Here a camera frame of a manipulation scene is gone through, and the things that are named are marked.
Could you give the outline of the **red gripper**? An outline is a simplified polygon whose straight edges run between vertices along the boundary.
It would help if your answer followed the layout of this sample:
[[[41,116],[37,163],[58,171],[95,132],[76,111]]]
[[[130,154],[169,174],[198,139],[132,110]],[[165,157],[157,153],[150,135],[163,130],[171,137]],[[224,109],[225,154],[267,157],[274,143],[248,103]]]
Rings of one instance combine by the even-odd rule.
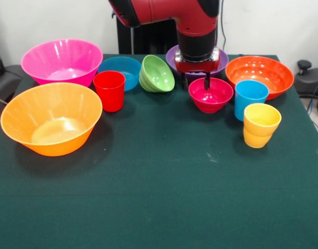
[[[204,72],[204,89],[209,90],[211,78],[210,72],[216,71],[219,67],[219,49],[214,48],[209,59],[200,62],[190,62],[185,60],[182,57],[181,51],[177,49],[174,55],[174,62],[176,69],[181,73],[181,79],[184,90],[188,89],[188,80],[185,76],[185,73],[190,72]]]

